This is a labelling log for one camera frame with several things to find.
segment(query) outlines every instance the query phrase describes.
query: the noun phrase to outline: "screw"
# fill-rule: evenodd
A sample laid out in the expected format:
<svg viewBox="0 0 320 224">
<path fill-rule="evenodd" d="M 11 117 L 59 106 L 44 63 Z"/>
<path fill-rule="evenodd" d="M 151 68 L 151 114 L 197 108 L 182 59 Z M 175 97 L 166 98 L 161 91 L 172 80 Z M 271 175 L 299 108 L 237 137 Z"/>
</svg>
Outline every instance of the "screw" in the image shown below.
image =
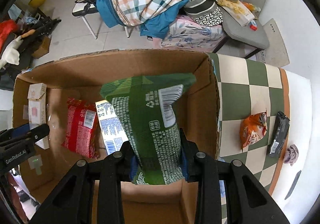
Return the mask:
<svg viewBox="0 0 320 224">
<path fill-rule="evenodd" d="M 113 157 L 114 158 L 120 158 L 122 156 L 122 152 L 120 152 L 120 151 L 115 151 L 114 153 L 113 153 Z"/>
<path fill-rule="evenodd" d="M 79 167 L 85 166 L 85 164 L 86 164 L 86 161 L 85 161 L 85 160 L 79 160 L 79 161 L 77 161 L 77 165 L 78 165 Z"/>
<path fill-rule="evenodd" d="M 233 162 L 234 166 L 240 167 L 242 165 L 242 162 L 240 160 L 234 160 Z"/>
<path fill-rule="evenodd" d="M 196 153 L 196 156 L 197 156 L 198 158 L 204 158 L 204 157 L 205 157 L 205 153 L 202 152 L 202 151 L 199 151 L 199 152 Z"/>
</svg>

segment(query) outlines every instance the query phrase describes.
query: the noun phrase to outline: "yellow bucket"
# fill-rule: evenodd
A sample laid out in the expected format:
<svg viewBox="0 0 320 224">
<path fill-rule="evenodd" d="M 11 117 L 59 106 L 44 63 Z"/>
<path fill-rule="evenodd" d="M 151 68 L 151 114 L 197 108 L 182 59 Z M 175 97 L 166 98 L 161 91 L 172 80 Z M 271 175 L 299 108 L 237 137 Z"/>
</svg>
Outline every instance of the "yellow bucket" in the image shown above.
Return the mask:
<svg viewBox="0 0 320 224">
<path fill-rule="evenodd" d="M 29 5 L 33 8 L 39 8 L 42 4 L 44 4 L 45 0 L 31 0 Z"/>
</svg>

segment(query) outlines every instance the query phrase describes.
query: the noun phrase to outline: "barcode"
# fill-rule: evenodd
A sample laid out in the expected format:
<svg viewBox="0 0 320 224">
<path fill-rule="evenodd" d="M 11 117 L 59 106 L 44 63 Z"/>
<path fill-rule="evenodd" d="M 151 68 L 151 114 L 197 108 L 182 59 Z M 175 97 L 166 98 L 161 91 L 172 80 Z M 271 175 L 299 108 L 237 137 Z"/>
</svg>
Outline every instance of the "barcode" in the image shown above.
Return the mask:
<svg viewBox="0 0 320 224">
<path fill-rule="evenodd" d="M 106 148 L 108 155 L 116 151 L 115 144 L 113 143 L 113 141 L 106 141 Z"/>
<path fill-rule="evenodd" d="M 176 122 L 172 104 L 182 95 L 183 85 L 176 85 L 158 90 L 162 119 L 165 127 L 170 127 Z"/>
<path fill-rule="evenodd" d="M 273 144 L 270 148 L 270 154 L 275 153 L 276 152 L 276 148 L 278 147 L 279 143 L 276 142 L 276 140 L 273 140 Z"/>
<path fill-rule="evenodd" d="M 92 129 L 95 116 L 96 116 L 96 112 L 87 110 L 85 112 L 83 126 Z"/>
</svg>

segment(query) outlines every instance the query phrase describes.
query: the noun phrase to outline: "black package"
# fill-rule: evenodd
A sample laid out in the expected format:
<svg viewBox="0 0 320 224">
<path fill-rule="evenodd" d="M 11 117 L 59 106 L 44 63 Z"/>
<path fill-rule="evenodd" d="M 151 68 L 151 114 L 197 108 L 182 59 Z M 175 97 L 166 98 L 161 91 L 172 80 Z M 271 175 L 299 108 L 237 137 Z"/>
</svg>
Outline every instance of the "black package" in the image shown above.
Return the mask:
<svg viewBox="0 0 320 224">
<path fill-rule="evenodd" d="M 284 141 L 289 131 L 289 121 L 289 118 L 286 117 L 286 115 L 283 112 L 278 111 L 275 120 L 275 126 L 273 127 L 273 141 L 269 151 L 270 157 L 280 157 Z"/>
</svg>

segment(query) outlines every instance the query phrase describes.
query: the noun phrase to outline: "white tile floor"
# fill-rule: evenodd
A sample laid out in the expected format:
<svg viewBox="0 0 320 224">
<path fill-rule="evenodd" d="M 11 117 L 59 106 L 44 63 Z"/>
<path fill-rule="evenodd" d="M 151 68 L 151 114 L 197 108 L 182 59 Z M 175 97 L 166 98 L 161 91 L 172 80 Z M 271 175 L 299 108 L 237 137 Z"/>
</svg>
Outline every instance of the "white tile floor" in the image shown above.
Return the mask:
<svg viewBox="0 0 320 224">
<path fill-rule="evenodd" d="M 31 220 L 33 215 L 36 213 L 36 207 L 32 205 L 31 199 L 27 200 L 26 202 L 22 202 L 21 205 L 27 215 L 27 218 Z"/>
<path fill-rule="evenodd" d="M 99 13 L 86 16 L 93 31 L 98 34 L 98 38 L 94 39 L 84 21 L 72 15 L 74 2 L 75 0 L 46 0 L 41 6 L 44 13 L 62 21 L 52 33 L 49 53 L 34 60 L 34 66 L 72 55 L 103 50 L 153 48 L 153 43 L 146 37 L 141 37 L 137 29 L 129 29 L 131 35 L 127 38 L 122 26 L 108 28 Z M 244 47 L 230 40 L 219 53 L 243 57 Z"/>
</svg>

